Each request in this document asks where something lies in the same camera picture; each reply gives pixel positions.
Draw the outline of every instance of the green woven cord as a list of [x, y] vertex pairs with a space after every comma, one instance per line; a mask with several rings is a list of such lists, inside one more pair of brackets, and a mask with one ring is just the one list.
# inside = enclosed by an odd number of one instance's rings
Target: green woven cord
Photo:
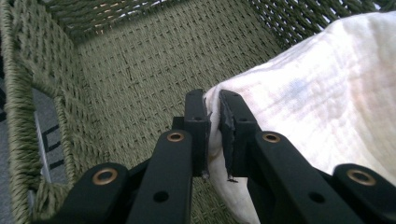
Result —
[[[48, 218], [95, 164], [132, 168], [181, 116], [184, 95], [275, 57], [373, 1], [1, 0], [10, 192], [17, 223]], [[395, 1], [375, 1], [380, 10]], [[54, 100], [68, 186], [40, 177], [32, 88]], [[36, 192], [29, 215], [27, 192]], [[232, 223], [210, 183], [193, 183], [193, 223]]]

